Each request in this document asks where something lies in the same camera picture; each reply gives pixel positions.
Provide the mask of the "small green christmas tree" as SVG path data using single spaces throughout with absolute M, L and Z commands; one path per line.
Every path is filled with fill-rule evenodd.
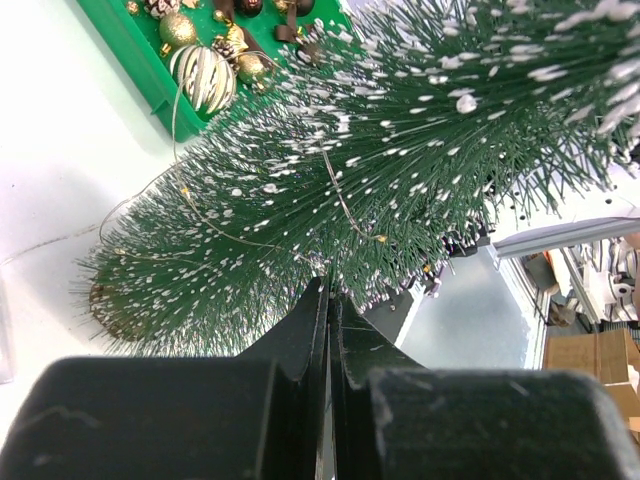
M 285 53 L 86 260 L 119 349 L 233 355 L 313 279 L 366 307 L 501 205 L 608 189 L 639 141 L 635 1 L 377 2 Z

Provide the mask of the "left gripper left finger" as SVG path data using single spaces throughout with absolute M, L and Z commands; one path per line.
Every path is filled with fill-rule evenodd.
M 5 479 L 318 479 L 329 295 L 234 357 L 73 357 L 13 421 Z

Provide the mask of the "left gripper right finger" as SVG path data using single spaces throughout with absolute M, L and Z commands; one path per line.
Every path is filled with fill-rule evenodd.
M 360 316 L 328 313 L 339 479 L 635 479 L 612 397 L 563 370 L 428 369 Z

